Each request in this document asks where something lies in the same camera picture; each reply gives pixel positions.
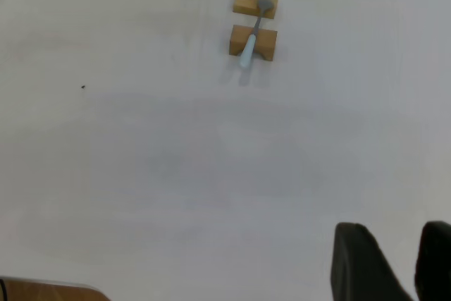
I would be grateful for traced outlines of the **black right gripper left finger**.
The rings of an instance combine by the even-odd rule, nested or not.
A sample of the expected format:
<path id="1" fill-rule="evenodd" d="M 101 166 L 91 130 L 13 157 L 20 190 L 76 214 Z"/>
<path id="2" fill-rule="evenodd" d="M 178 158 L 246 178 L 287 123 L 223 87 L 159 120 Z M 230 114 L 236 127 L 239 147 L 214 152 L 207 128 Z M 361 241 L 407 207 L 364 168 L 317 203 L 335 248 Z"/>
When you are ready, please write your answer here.
<path id="1" fill-rule="evenodd" d="M 377 240 L 359 223 L 335 227 L 330 270 L 333 300 L 411 300 Z"/>

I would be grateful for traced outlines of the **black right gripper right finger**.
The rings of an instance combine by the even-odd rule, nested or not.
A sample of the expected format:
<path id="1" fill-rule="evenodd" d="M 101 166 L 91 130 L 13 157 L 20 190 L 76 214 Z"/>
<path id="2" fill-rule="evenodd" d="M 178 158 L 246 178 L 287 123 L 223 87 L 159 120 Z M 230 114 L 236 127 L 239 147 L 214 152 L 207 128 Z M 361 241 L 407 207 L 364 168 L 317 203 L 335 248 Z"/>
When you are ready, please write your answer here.
<path id="1" fill-rule="evenodd" d="M 450 300 L 450 224 L 424 225 L 414 282 L 419 300 Z"/>

